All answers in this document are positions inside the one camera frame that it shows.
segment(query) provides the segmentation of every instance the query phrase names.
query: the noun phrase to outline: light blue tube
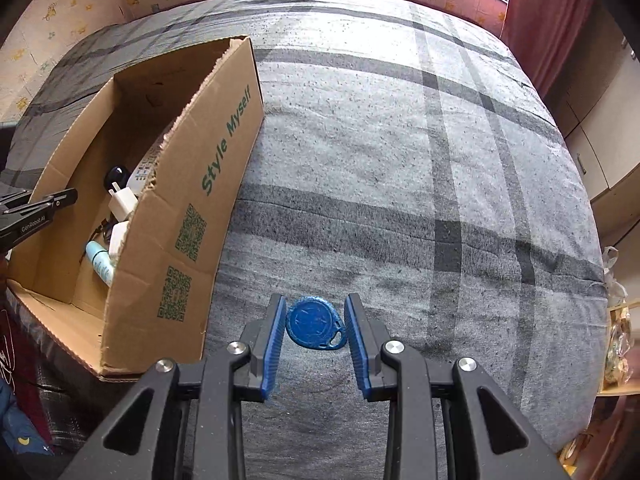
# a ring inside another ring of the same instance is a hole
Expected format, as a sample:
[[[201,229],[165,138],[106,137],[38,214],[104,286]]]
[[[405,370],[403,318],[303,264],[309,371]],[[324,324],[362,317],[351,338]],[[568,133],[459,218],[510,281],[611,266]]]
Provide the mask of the light blue tube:
[[[111,286],[113,281],[113,264],[109,257],[109,251],[102,247],[98,242],[89,242],[85,249],[86,256],[94,266],[95,272],[100,276],[107,286]]]

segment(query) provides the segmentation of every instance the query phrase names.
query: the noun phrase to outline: triangular cutout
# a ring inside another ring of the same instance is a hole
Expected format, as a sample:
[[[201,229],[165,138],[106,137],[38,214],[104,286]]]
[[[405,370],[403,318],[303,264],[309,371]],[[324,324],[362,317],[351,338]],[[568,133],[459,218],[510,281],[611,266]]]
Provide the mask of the triangular cutout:
[[[514,449],[527,447],[527,437],[504,411],[500,403],[486,388],[478,388],[478,399],[484,415],[484,423],[489,433],[491,451],[501,455]]]
[[[128,455],[137,454],[153,398],[153,390],[144,390],[139,394],[105,437],[104,447]]]

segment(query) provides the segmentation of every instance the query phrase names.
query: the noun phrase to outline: qr code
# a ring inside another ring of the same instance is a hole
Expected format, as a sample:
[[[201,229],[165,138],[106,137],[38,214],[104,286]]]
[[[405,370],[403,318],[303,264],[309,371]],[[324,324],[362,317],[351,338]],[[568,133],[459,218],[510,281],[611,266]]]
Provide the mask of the qr code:
[[[207,223],[204,218],[198,214],[193,205],[189,204],[180,228],[180,234],[175,241],[175,248],[186,254],[191,260],[196,261],[206,228]]]
[[[162,288],[162,300],[158,309],[158,317],[184,321],[184,311],[187,308],[187,298],[191,278],[178,269],[169,266]]]

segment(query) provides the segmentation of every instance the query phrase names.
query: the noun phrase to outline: plaid bedsheet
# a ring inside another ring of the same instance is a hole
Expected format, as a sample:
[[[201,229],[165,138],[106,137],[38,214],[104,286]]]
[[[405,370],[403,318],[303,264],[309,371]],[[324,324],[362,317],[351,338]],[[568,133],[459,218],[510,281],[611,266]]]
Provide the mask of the plaid bedsheet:
[[[272,292],[340,310],[358,292],[425,356],[476,357],[553,448],[572,438],[605,351],[593,216],[530,81],[475,25],[401,0],[212,0],[104,28],[31,102],[2,190],[34,186],[114,71],[241,34],[252,37],[266,118],[206,351],[261,317]],[[273,398],[247,406],[244,421],[249,478],[382,474],[386,406],[363,402],[348,348],[286,337]]]

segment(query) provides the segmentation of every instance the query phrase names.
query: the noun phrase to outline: black round object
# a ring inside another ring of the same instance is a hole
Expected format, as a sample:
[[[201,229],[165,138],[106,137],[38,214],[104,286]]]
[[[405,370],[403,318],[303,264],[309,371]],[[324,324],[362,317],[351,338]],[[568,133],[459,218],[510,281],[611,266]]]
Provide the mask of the black round object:
[[[127,187],[127,180],[129,180],[130,176],[131,172],[124,166],[114,166],[109,171],[107,171],[102,184],[104,186],[104,189],[107,191],[113,189],[113,183],[118,184],[118,187],[120,189],[123,189],[124,187]]]

